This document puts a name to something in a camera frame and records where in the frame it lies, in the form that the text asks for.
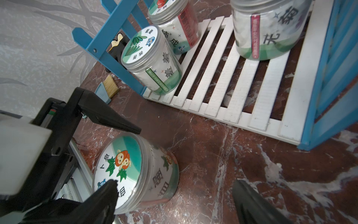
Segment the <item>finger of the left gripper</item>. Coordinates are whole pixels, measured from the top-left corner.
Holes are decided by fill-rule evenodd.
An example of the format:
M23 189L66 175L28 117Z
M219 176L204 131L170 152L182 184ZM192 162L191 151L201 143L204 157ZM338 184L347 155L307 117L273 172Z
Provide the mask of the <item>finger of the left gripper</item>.
M75 88L67 102L67 108L75 117L84 113L95 124L134 134L141 133L141 128L119 115L92 91Z

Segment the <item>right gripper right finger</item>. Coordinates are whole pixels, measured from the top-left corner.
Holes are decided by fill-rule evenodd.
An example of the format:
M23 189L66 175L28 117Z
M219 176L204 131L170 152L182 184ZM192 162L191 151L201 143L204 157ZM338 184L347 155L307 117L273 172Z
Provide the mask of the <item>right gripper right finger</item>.
M232 196L241 224L292 223L243 180L235 180Z

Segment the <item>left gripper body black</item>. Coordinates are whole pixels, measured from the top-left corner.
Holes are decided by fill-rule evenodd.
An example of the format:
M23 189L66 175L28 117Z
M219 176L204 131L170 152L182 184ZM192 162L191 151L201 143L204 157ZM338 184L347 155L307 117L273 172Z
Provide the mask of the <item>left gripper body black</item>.
M27 211L56 197L74 164L68 147L81 119L79 100L79 96L70 97L67 103L49 98L31 122L35 127L51 131L51 135L35 158L29 176L24 178L20 192L1 196L2 216L13 211Z

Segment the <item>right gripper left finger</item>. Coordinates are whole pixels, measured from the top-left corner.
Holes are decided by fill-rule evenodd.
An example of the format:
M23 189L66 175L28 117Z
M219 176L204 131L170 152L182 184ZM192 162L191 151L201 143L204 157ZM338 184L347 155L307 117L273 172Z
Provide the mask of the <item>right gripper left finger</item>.
M112 224L119 193L109 180L83 203L58 199L26 213L22 224Z

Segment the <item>carrot lid seed container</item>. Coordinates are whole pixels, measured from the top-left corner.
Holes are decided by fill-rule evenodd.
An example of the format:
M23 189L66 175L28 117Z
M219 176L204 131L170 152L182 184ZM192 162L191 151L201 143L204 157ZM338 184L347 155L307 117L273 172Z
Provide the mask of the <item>carrot lid seed container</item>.
M116 215L168 202L179 184L178 161L167 149L133 133L121 133L102 151L93 189L117 181Z

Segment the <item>green label seed container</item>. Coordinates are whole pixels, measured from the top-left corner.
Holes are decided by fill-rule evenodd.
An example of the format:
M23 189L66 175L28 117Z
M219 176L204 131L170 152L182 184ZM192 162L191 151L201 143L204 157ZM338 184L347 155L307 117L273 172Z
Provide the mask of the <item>green label seed container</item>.
M166 95L182 79L182 68L167 39L156 25L140 30L121 55L122 65L148 89Z

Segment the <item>strawberry lid seed container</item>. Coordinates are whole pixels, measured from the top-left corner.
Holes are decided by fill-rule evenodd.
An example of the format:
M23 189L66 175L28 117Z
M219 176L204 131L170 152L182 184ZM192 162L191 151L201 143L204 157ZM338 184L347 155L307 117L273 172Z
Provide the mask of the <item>strawberry lid seed container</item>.
M176 55L188 52L200 41L199 22L190 0L154 0L148 16Z

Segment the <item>pink flower lid container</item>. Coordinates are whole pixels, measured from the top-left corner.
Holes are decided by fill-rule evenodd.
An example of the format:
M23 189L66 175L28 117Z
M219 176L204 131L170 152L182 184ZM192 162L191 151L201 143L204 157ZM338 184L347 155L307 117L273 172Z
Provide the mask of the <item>pink flower lid container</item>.
M311 1L232 0L236 49L245 59L264 61L290 51L304 29Z

